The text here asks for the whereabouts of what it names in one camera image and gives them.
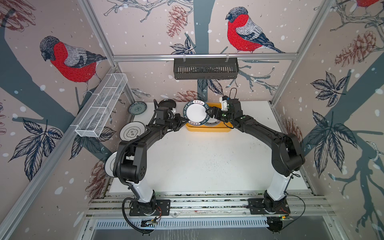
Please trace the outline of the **green rim plate back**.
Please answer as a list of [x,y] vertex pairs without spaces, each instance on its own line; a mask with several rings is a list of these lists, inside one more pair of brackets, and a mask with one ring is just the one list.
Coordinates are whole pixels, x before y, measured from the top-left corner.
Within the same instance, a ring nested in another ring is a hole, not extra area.
[[205,125],[210,117],[207,114],[209,105],[200,100],[188,102],[183,108],[183,116],[188,119],[188,123],[192,126]]

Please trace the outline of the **green rim plate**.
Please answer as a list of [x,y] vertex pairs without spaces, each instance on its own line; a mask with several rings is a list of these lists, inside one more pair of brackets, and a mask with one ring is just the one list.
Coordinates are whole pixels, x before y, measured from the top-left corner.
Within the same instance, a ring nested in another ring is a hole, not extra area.
[[207,114],[209,105],[200,100],[188,102],[183,108],[183,116],[188,119],[188,123],[192,126],[205,125],[210,117]]
[[214,118],[210,118],[210,119],[204,124],[204,126],[206,126],[206,127],[216,127],[216,126],[218,126],[220,123],[221,123],[220,120],[217,120],[217,119],[214,119]]

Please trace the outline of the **green rim plate front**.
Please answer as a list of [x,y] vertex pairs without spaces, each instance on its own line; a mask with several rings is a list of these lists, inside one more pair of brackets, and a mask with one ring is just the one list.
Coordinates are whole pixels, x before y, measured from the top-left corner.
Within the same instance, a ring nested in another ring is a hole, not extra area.
[[220,120],[217,120],[217,119],[214,119],[214,118],[210,118],[210,119],[204,124],[204,126],[206,126],[206,127],[216,127],[216,126],[218,126],[220,123],[221,123]]

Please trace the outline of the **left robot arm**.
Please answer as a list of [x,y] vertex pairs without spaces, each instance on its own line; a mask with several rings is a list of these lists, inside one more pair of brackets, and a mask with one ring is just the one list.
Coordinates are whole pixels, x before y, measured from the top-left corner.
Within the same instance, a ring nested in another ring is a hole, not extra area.
[[188,121],[170,108],[158,107],[145,126],[144,133],[133,140],[120,143],[113,174],[134,193],[135,200],[139,203],[148,204],[156,198],[155,191],[145,180],[148,149],[167,133],[179,131]]

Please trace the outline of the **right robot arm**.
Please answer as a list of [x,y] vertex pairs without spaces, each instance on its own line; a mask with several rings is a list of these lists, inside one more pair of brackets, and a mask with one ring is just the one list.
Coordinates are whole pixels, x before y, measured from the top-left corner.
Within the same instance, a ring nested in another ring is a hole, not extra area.
[[221,107],[210,107],[206,110],[209,117],[223,123],[232,124],[233,128],[251,135],[263,142],[272,151],[271,162],[275,170],[272,181],[264,193],[264,203],[277,205],[286,198],[286,189],[290,179],[299,175],[305,163],[303,151],[298,137],[275,131],[249,115],[243,114],[238,99],[222,97]]

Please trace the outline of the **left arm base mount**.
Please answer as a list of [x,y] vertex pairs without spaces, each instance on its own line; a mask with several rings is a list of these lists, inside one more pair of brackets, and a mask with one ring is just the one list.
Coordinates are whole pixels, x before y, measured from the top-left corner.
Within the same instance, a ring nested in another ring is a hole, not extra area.
[[168,216],[170,214],[170,200],[156,200],[155,202],[133,202],[130,206],[131,217]]

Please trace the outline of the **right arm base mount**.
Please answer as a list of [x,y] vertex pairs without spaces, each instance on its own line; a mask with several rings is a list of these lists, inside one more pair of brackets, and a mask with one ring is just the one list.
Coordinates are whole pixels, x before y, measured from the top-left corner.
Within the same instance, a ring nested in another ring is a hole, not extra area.
[[291,211],[287,202],[287,198],[279,201],[273,201],[269,198],[248,199],[247,208],[251,215],[290,215]]

